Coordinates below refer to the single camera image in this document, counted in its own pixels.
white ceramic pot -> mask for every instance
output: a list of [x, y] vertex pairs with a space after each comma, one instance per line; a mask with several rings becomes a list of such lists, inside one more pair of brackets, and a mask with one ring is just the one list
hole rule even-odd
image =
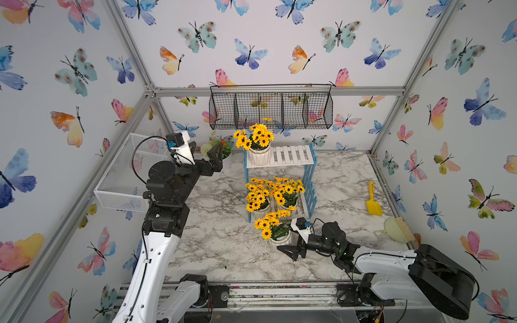
[[267, 146], [267, 148], [263, 150], [250, 148], [249, 153], [251, 154], [251, 163], [253, 165], [267, 165], [267, 162], [271, 159], [271, 145]]

marble surface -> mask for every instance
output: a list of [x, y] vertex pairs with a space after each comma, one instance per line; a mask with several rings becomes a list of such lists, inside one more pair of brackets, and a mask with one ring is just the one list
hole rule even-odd
[[[347, 240], [370, 248], [407, 250], [388, 236], [376, 237], [392, 215], [373, 168], [364, 152], [318, 151], [314, 186], [318, 203], [311, 219], [337, 221]], [[169, 263], [165, 280], [179, 281], [186, 273], [204, 274], [209, 281], [308, 281], [348, 279], [328, 257], [308, 252], [292, 261], [261, 238], [246, 213], [243, 153], [235, 152], [221, 173], [202, 176], [187, 205], [190, 214], [178, 248]], [[303, 166], [250, 169], [250, 178], [302, 178]], [[375, 200], [384, 211], [369, 215], [368, 181], [375, 182]], [[321, 222], [314, 225], [321, 233]]]

yellow toy shovel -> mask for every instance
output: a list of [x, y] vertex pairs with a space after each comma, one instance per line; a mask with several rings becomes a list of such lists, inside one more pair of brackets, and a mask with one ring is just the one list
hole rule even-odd
[[383, 215], [381, 205], [373, 200], [373, 180], [368, 182], [368, 191], [370, 192], [370, 200], [366, 201], [368, 212], [375, 216]]

plant stand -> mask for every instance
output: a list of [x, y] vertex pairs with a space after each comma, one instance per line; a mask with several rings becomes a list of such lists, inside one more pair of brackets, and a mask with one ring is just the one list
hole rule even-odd
[[[271, 147], [271, 159], [266, 165], [262, 166], [254, 165], [251, 162], [248, 152], [244, 150], [244, 177], [246, 183], [249, 183], [250, 174], [248, 169], [250, 168], [303, 165], [305, 171], [303, 173], [302, 182], [303, 187], [305, 188], [305, 194], [300, 192], [300, 198], [298, 199], [299, 207], [297, 207], [296, 211], [293, 211], [293, 216], [299, 218], [308, 215], [310, 219], [314, 212], [314, 208], [316, 207], [316, 202], [318, 201], [314, 183], [312, 181], [317, 162], [318, 157], [316, 156], [316, 151], [312, 144], [304, 146]], [[271, 201], [271, 206], [271, 212], [278, 210], [278, 206], [275, 201]], [[248, 222], [251, 222], [250, 212], [248, 212]]]

wire basket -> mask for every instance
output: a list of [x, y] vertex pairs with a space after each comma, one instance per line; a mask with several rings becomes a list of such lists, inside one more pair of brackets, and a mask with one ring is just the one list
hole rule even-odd
[[[110, 166], [95, 187], [94, 194], [103, 207], [125, 211], [148, 209], [142, 194], [147, 191], [131, 167], [131, 156], [136, 146], [147, 136], [130, 133]], [[151, 138], [140, 145], [134, 156], [136, 173], [145, 181], [149, 179], [149, 169], [162, 160], [172, 161], [166, 141]]]
[[[330, 86], [303, 91], [260, 91], [262, 85], [245, 85], [247, 91], [212, 91], [209, 101], [212, 129], [244, 129], [255, 123], [270, 129], [328, 129], [332, 126]], [[250, 92], [256, 87], [257, 92]]]

